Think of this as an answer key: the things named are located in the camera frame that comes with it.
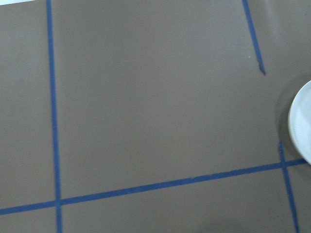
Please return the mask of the white round plate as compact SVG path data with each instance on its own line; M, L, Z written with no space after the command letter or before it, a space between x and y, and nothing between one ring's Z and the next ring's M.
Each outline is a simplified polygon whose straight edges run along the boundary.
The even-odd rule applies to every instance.
M311 163L311 83L305 83L295 95L288 113L288 130L297 152Z

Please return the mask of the brown paper table cover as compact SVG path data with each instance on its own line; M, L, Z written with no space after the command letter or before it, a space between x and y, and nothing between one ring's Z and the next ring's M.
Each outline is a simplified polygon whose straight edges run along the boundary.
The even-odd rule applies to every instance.
M308 0L0 5L3 233L308 233L288 114Z

